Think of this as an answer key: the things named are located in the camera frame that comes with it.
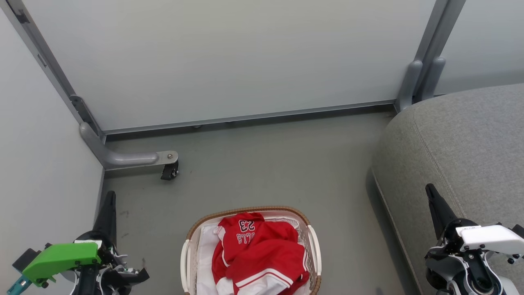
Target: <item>gray plastic foot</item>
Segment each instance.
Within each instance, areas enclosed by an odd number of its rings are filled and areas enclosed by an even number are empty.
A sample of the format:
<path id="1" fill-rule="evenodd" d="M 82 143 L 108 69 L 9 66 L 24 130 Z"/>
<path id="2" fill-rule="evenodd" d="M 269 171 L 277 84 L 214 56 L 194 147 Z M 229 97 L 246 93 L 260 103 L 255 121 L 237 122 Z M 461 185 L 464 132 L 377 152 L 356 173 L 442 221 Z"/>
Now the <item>gray plastic foot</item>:
<path id="1" fill-rule="evenodd" d="M 442 74 L 442 70 L 444 70 L 445 65 L 446 59 L 441 56 L 435 58 L 433 62 L 431 62 L 426 80 L 420 86 L 419 93 L 417 93 L 415 101 L 422 101 L 435 96 L 435 89 L 439 83 L 440 75 Z"/>
<path id="2" fill-rule="evenodd" d="M 100 161 L 106 171 L 120 170 L 134 167 L 169 165 L 178 162 L 178 153 L 175 151 L 149 153 L 116 153 L 106 148 L 94 133 L 89 124 L 80 124 L 80 136 L 89 146 L 93 154 Z"/>
<path id="3" fill-rule="evenodd" d="M 415 91 L 415 85 L 420 76 L 422 70 L 422 62 L 414 60 L 408 65 L 408 70 L 398 91 L 397 100 L 395 101 L 395 109 L 397 113 L 403 111 L 405 108 L 412 104 L 413 93 Z"/>

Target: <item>sofa cushion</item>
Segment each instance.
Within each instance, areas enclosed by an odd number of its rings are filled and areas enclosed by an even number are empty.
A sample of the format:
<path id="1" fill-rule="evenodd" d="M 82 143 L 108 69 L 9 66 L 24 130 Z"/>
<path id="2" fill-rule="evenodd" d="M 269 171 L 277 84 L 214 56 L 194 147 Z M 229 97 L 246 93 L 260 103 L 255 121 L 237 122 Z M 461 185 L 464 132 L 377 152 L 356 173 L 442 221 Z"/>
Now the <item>sofa cushion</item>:
<path id="1" fill-rule="evenodd" d="M 435 246 L 424 187 L 435 184 L 458 217 L 524 225 L 524 84 L 463 91 L 417 103 L 387 126 L 373 174 L 416 281 Z M 495 272 L 524 293 L 524 261 L 499 255 Z"/>

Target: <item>gray floor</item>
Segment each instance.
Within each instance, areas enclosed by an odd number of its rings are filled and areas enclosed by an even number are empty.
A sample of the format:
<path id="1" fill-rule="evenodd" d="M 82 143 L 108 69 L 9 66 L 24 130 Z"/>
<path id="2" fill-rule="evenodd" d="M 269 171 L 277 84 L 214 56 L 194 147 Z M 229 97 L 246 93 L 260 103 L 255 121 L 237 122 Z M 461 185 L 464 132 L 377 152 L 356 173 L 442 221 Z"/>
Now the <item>gray floor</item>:
<path id="1" fill-rule="evenodd" d="M 259 125 L 229 125 L 108 142 L 115 151 L 176 150 L 180 175 L 106 179 L 117 195 L 120 252 L 151 275 L 132 294 L 183 294 L 179 259 L 200 217 L 232 208 L 286 205 L 320 240 L 319 294 L 411 294 L 384 212 L 366 193 L 373 148 L 391 112 Z"/>

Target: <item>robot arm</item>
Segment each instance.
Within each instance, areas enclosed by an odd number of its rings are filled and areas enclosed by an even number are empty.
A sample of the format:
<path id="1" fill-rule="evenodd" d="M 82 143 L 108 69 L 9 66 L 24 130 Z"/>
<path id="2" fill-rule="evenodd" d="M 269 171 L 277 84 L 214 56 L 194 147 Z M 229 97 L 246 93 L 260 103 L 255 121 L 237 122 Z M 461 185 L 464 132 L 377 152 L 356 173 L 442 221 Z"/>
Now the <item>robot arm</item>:
<path id="1" fill-rule="evenodd" d="M 22 276 L 7 291 L 19 295 L 31 284 L 47 288 L 48 281 L 61 273 L 75 283 L 71 294 L 128 295 L 132 286 L 149 279 L 146 269 L 128 268 L 116 250 L 116 203 L 115 192 L 108 192 L 93 226 L 73 243 L 47 244 L 45 250 L 28 249 L 16 260 L 13 267 Z"/>
<path id="2" fill-rule="evenodd" d="M 498 277 L 488 264 L 493 253 L 508 262 L 524 255 L 524 228 L 480 226 L 457 218 L 432 184 L 426 186 L 437 245 L 429 249 L 426 278 L 440 293 L 461 295 L 518 295 L 510 280 Z"/>

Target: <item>white panel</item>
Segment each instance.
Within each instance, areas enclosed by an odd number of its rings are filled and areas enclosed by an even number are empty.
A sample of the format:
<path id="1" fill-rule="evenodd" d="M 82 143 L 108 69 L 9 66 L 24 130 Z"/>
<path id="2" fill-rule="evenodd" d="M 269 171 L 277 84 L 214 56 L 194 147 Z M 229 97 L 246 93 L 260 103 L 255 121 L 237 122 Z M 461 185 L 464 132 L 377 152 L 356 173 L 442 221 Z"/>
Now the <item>white panel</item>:
<path id="1" fill-rule="evenodd" d="M 524 2 L 472 0 L 450 34 L 436 94 L 524 82 Z"/>
<path id="2" fill-rule="evenodd" d="M 434 0 L 24 0 L 103 130 L 391 100 Z"/>
<path id="3" fill-rule="evenodd" d="M 5 9 L 5 2 L 0 6 Z M 1 9 L 0 44 L 0 286 L 5 292 L 20 277 L 11 264 L 25 250 L 70 243 L 91 229 L 102 166 Z M 56 278 L 61 283 L 31 286 L 25 294 L 69 294 L 72 284 Z"/>

